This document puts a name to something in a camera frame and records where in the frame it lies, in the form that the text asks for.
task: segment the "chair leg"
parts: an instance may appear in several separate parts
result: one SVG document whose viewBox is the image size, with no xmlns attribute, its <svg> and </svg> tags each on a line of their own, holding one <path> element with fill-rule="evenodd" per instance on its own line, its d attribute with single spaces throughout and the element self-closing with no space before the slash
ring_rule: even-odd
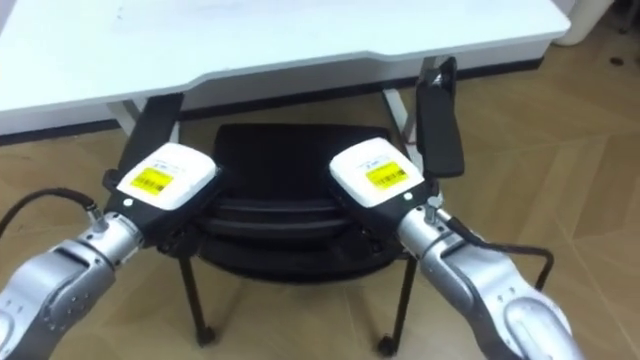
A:
<svg viewBox="0 0 640 360">
<path fill-rule="evenodd" d="M 178 263 L 180 264 L 180 273 L 182 274 L 182 281 L 184 282 L 187 299 L 189 300 L 191 316 L 193 317 L 193 323 L 196 327 L 196 340 L 198 341 L 198 345 L 204 347 L 215 340 L 216 334 L 213 329 L 206 325 L 204 316 L 202 315 L 202 305 L 200 304 L 200 297 L 198 296 L 196 279 L 193 276 L 191 259 L 181 258 L 178 259 Z"/>
<path fill-rule="evenodd" d="M 400 302 L 396 313 L 396 322 L 393 327 L 393 335 L 386 335 L 378 343 L 378 352 L 384 357 L 392 357 L 400 348 L 400 339 L 402 338 L 402 330 L 404 329 L 404 320 L 407 317 L 407 308 L 411 299 L 411 290 L 413 289 L 413 279 L 416 275 L 418 261 L 414 257 L 407 260 L 407 266 L 404 271 L 404 280 L 402 281 L 402 290 L 400 291 Z"/>
<path fill-rule="evenodd" d="M 626 34 L 631 30 L 631 26 L 633 26 L 633 21 L 638 16 L 638 12 L 640 12 L 640 0 L 633 0 L 631 8 L 629 8 L 627 16 L 625 17 L 624 24 L 620 29 L 620 33 Z"/>
</svg>

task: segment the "wooden floor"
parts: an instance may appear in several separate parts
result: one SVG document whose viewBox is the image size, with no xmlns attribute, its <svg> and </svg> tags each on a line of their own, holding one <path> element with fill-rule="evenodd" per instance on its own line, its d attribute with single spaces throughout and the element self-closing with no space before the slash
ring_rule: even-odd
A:
<svg viewBox="0 0 640 360">
<path fill-rule="evenodd" d="M 610 56 L 626 65 L 614 67 Z M 548 284 L 589 359 L 640 359 L 640 41 L 600 26 L 552 48 L 539 71 L 464 81 L 458 119 L 467 172 L 444 183 L 446 208 L 492 241 L 557 255 Z M 405 91 L 410 101 L 410 91 Z M 224 122 L 388 124 L 380 95 L 189 122 L 184 142 L 208 150 Z M 104 201 L 103 171 L 125 136 L 106 131 L 0 148 L 0 209 L 52 185 Z M 0 283 L 21 262 L 78 233 L 59 200 L 26 208 L 0 243 Z M 533 279 L 539 263 L 516 259 Z M 242 280 L 195 261 L 205 315 L 220 342 L 200 349 L 177 264 L 139 254 L 55 352 L 80 359 L 375 359 L 391 331 L 403 263 L 359 281 L 292 287 Z M 398 359 L 480 359 L 461 318 L 417 279 Z"/>
</svg>

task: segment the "white table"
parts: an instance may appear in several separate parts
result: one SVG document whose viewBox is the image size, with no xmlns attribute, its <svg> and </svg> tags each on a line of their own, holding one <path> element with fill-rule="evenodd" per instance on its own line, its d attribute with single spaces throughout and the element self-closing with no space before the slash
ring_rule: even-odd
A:
<svg viewBox="0 0 640 360">
<path fill-rule="evenodd" d="M 107 103 L 130 132 L 132 99 L 206 80 L 433 59 L 551 40 L 569 25 L 551 0 L 17 0 L 0 36 L 0 115 Z M 397 92 L 385 95 L 404 129 Z"/>
</svg>

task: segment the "white wall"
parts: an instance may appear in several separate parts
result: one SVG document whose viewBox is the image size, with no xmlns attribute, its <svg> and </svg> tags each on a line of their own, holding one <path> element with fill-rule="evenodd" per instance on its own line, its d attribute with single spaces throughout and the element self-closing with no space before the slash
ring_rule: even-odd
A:
<svg viewBox="0 0 640 360">
<path fill-rule="evenodd" d="M 14 0 L 0 0 L 0 14 Z M 575 0 L 554 0 L 568 13 Z M 534 42 L 492 50 L 455 54 L 460 69 L 539 59 L 549 42 Z M 385 63 L 373 60 L 339 62 L 206 82 L 186 95 L 185 108 L 229 104 L 314 90 L 372 83 L 416 76 L 420 61 Z M 111 118 L 106 106 L 87 106 L 63 111 L 0 117 L 0 134 L 45 129 Z"/>
</svg>

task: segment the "yellow label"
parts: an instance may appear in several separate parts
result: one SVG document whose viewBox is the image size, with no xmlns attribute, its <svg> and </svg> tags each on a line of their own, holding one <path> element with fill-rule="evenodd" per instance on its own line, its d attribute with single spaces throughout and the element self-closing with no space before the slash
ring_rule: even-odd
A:
<svg viewBox="0 0 640 360">
<path fill-rule="evenodd" d="M 172 180 L 173 176 L 171 175 L 154 168 L 146 168 L 133 179 L 131 186 L 142 189 L 151 195 L 158 195 Z"/>
<path fill-rule="evenodd" d="M 389 162 L 367 172 L 367 179 L 378 189 L 388 189 L 405 181 L 409 175 L 395 162 Z"/>
</svg>

